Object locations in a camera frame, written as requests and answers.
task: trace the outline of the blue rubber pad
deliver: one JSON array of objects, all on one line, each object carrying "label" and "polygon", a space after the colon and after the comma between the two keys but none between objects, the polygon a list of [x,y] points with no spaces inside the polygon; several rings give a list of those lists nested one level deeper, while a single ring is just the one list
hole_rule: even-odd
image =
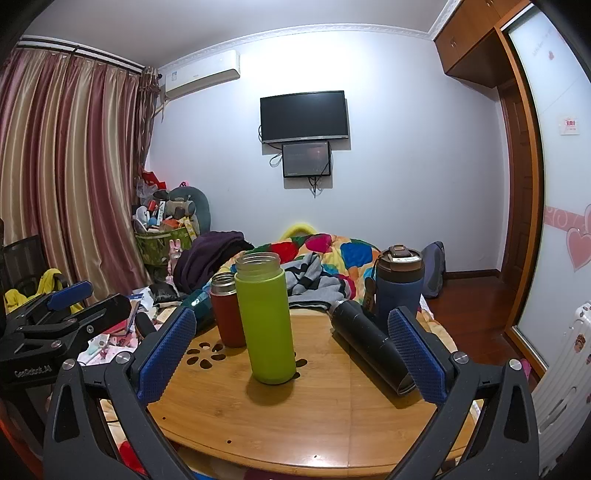
[{"label": "blue rubber pad", "polygon": [[196,328],[195,314],[190,309],[184,309],[174,325],[160,339],[139,372],[138,400],[143,406],[160,400],[178,363],[193,340]]},{"label": "blue rubber pad", "polygon": [[388,316],[388,333],[425,401],[443,405],[447,400],[445,372],[398,309]]},{"label": "blue rubber pad", "polygon": [[92,295],[92,283],[89,281],[81,281],[74,283],[68,288],[60,291],[55,291],[51,294],[51,298],[47,302],[47,308],[54,312],[66,309],[75,303],[79,303]]}]

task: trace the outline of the crown molding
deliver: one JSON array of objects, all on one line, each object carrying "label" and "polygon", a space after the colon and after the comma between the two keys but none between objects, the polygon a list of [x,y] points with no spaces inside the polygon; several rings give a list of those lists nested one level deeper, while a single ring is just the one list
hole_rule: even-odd
[{"label": "crown molding", "polygon": [[337,23],[337,24],[317,24],[317,25],[304,25],[302,27],[287,27],[278,28],[276,30],[268,30],[266,32],[255,33],[252,35],[245,35],[244,37],[234,38],[225,42],[212,45],[210,47],[203,48],[189,55],[185,55],[177,60],[174,60],[166,65],[160,67],[158,71],[166,76],[172,70],[176,70],[179,67],[188,63],[200,60],[202,58],[210,57],[217,53],[221,53],[226,50],[239,47],[246,43],[251,43],[258,40],[266,40],[267,38],[285,37],[286,35],[297,35],[300,33],[313,33],[313,32],[334,32],[334,31],[355,31],[355,32],[372,32],[372,33],[387,33],[393,35],[406,35],[407,37],[421,38],[423,40],[431,40],[430,33],[411,30],[409,28],[402,27],[391,27],[388,25],[372,25],[372,24],[355,24],[355,23]]},{"label": "crown molding", "polygon": [[462,0],[447,0],[445,7],[443,7],[443,10],[435,20],[435,23],[429,29],[429,33],[427,34],[429,40],[435,40],[435,37],[439,35],[441,29],[443,29],[444,25],[456,11],[461,2]]}]

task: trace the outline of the wooden floor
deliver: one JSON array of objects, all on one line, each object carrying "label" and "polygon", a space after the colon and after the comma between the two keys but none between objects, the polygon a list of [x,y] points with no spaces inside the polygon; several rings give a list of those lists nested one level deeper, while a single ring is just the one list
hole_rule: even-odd
[{"label": "wooden floor", "polygon": [[[475,362],[503,365],[521,359],[503,330],[515,292],[496,277],[446,280],[438,298],[428,300],[435,318]],[[530,387],[537,379],[530,378]]]}]

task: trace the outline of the green bag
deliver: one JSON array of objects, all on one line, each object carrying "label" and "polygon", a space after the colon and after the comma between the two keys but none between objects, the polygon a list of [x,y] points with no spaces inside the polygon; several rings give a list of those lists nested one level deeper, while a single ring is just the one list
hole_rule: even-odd
[{"label": "green bag", "polygon": [[153,267],[167,267],[170,254],[170,240],[181,241],[183,250],[191,248],[191,237],[185,227],[177,228],[169,232],[136,233],[135,242],[138,244],[139,253],[145,265]]}]

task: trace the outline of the red bag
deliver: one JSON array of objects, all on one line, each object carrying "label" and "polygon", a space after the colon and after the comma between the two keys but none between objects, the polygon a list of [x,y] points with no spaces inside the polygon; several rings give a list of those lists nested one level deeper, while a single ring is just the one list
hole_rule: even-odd
[{"label": "red bag", "polygon": [[157,185],[158,190],[166,190],[166,182],[158,181],[158,178],[153,171],[145,171],[142,173],[142,178],[147,185]]}]

